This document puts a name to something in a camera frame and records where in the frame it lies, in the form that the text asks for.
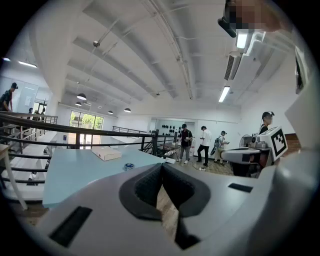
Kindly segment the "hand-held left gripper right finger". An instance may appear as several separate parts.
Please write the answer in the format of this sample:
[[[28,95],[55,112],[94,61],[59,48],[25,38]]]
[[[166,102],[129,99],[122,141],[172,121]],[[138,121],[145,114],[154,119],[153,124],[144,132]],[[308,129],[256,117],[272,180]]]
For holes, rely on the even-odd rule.
[[[176,241],[165,256],[263,256],[256,231],[272,187],[273,171],[245,178],[162,165],[162,183],[178,210]]]

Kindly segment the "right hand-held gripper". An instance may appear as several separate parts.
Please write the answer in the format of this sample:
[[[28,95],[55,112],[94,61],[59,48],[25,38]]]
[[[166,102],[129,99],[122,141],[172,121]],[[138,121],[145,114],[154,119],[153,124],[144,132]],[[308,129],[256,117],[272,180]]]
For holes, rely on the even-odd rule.
[[[259,164],[263,169],[275,165],[287,150],[288,144],[283,129],[281,126],[276,126],[253,136],[251,148],[223,150],[221,158],[230,163]]]

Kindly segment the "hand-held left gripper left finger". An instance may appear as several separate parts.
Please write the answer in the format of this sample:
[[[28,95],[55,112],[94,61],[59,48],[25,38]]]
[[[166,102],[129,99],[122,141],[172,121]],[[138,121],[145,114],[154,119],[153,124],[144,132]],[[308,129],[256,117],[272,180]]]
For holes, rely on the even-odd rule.
[[[52,256],[176,256],[181,248],[160,221],[138,219],[119,199],[121,185],[150,165],[90,182],[50,209],[37,225],[46,251]],[[62,246],[51,235],[77,207],[91,213],[70,241]]]

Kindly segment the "flat beige cardboard box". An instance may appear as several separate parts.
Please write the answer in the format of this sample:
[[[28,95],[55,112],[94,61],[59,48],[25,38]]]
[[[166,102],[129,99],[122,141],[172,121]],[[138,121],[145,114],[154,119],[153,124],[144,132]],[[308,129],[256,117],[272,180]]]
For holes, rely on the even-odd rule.
[[[120,151],[109,146],[93,146],[91,151],[103,161],[109,161],[122,157],[122,153]]]

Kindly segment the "black metal railing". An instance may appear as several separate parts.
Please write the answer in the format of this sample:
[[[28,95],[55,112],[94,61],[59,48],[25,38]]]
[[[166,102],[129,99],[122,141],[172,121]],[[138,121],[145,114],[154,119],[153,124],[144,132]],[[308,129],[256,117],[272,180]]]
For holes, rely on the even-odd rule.
[[[48,155],[31,155],[23,153],[23,144],[27,145],[40,145],[44,147],[48,146],[61,146],[67,147],[68,149],[80,149],[81,147],[99,147],[99,146],[131,146],[139,145],[140,151],[147,152],[152,150],[154,156],[159,156],[158,143],[176,142],[177,133],[174,135],[159,135],[157,131],[142,132],[134,130],[133,132],[120,132],[120,131],[106,131],[106,130],[95,130],[87,128],[78,128],[66,125],[58,125],[57,116],[47,116],[40,114],[24,114],[17,112],[6,112],[0,111],[0,120],[8,123],[8,125],[1,126],[0,131],[4,129],[19,129],[19,132],[5,136],[0,135],[0,146],[4,146],[5,141],[14,142],[20,144],[17,152],[10,152],[8,155],[13,158],[20,159],[32,159],[32,160],[50,160],[51,157]],[[38,140],[38,133],[45,134],[46,132],[59,132],[59,133],[71,133],[75,134],[75,143],[57,143],[57,142],[45,142],[44,140]],[[105,137],[115,137],[116,139],[141,139],[136,142],[123,142],[120,143],[81,143],[81,135],[96,135]]]

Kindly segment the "large window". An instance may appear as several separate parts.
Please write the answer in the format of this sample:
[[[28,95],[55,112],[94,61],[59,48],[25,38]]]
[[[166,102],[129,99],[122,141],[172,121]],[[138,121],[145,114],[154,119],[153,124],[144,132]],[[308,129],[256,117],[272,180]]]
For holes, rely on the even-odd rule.
[[[69,125],[75,128],[102,130],[104,118],[96,115],[71,111]]]

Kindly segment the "person's cream-shirted torso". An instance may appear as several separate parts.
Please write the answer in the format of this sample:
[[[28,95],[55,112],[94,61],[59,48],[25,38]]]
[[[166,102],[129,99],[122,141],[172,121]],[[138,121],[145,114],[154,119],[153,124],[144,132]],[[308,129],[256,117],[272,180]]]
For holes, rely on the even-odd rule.
[[[295,45],[296,100],[285,112],[301,147],[320,150],[320,69],[307,43],[297,29],[292,30]]]

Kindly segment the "white ceiling air conditioner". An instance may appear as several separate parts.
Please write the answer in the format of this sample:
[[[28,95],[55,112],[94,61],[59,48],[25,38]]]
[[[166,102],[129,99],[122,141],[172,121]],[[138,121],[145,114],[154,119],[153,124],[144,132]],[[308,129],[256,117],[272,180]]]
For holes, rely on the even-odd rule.
[[[243,72],[247,71],[252,65],[259,67],[261,65],[262,52],[264,49],[264,33],[255,32],[251,37],[249,47],[245,53],[232,51],[228,56],[228,62],[224,74],[225,81],[232,81],[240,78]]]

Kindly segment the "group of black wall discs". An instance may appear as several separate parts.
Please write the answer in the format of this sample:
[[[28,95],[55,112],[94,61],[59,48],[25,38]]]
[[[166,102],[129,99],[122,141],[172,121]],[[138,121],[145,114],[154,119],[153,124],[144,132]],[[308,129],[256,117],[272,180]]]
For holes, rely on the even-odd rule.
[[[176,132],[174,125],[163,124],[161,128],[162,128],[162,135],[164,136],[173,136]]]

